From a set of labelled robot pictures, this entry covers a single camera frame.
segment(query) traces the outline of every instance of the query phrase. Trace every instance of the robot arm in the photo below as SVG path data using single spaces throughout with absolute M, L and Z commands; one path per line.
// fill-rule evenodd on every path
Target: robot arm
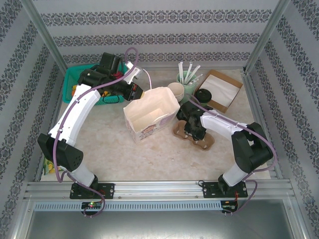
M 218 114 L 216 110 L 208 110 L 214 115 Z M 271 149 L 260 138 L 238 127 L 241 125 L 266 138 L 258 123 L 233 125 L 197 108 L 191 102 L 185 103 L 180 108 L 177 118 L 186 121 L 184 130 L 194 140 L 202 140 L 206 129 L 211 129 L 232 142 L 235 164 L 218 178 L 218 186 L 223 194 L 273 157 Z
M 104 53 L 99 65 L 95 65 L 91 69 L 86 69 L 81 73 L 75 94 L 63 116 L 53 129 L 50 130 L 48 135 L 41 134 L 38 138 L 38 143 L 45 158 L 53 162 L 52 152 L 54 140 L 57 137 L 62 119 L 72 103 L 78 101 L 77 98 L 89 89 L 115 80 L 112 75 L 116 73 L 119 61 L 119 58 L 115 55 Z M 126 64 L 126 66 L 128 71 L 133 67 L 130 62 Z M 140 71 L 140 68 L 135 67 L 123 81 L 87 93 L 73 107 L 71 110 L 71 117 L 68 117 L 64 123 L 57 144 L 57 164 L 63 170 L 70 172 L 76 181 L 87 187 L 96 189 L 98 179 L 85 166 L 83 162 L 83 152 L 74 147 L 80 128 L 92 107 L 99 101 L 105 91 L 122 95 L 124 99 L 128 101 L 139 99 L 142 96 L 143 91 L 138 85 L 134 84 L 132 80 Z

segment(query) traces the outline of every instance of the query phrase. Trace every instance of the paper bag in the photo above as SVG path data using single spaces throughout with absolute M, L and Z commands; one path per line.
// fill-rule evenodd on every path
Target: paper bag
M 168 87 L 148 90 L 124 108 L 126 127 L 137 143 L 168 126 L 178 110 L 177 99 Z

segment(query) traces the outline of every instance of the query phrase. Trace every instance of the teal plastic basket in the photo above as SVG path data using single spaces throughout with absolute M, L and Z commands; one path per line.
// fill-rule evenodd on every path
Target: teal plastic basket
M 63 83 L 63 92 L 62 92 L 62 99 L 65 103 L 70 103 L 72 99 L 72 87 L 78 84 L 78 80 L 80 74 L 85 70 L 89 69 L 96 64 L 90 65 L 82 65 L 82 66 L 72 66 L 66 70 L 64 83 Z M 104 104 L 111 104 L 111 103 L 120 103 L 123 102 L 124 98 L 122 96 L 108 96 L 108 97 L 101 97 L 99 101 L 95 105 L 104 105 Z

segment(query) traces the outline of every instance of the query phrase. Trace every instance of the paper cup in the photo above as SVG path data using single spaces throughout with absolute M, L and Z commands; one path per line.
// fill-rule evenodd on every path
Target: paper cup
M 182 84 L 178 82 L 173 82 L 168 85 L 168 88 L 173 92 L 175 97 L 179 97 L 181 95 L 184 95 L 184 87 Z
M 180 102 L 182 99 L 184 98 L 184 96 L 176 98 L 178 102 Z
M 180 96 L 175 96 L 176 99 L 183 98 L 183 97 L 184 97 L 184 94 L 182 94 Z

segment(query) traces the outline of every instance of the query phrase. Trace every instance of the patterned wallpaper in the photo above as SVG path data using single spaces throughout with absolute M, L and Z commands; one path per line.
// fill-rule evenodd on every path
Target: patterned wallpaper
M 319 238 L 319 7 L 292 0 L 250 73 L 311 238 Z
M 0 239 L 6 238 L 27 181 L 42 153 L 63 75 L 18 0 L 1 0 L 0 17 Z
M 170 67 L 171 61 L 242 67 L 278 0 L 67 2 L 34 4 L 68 65 L 135 46 L 150 67 Z

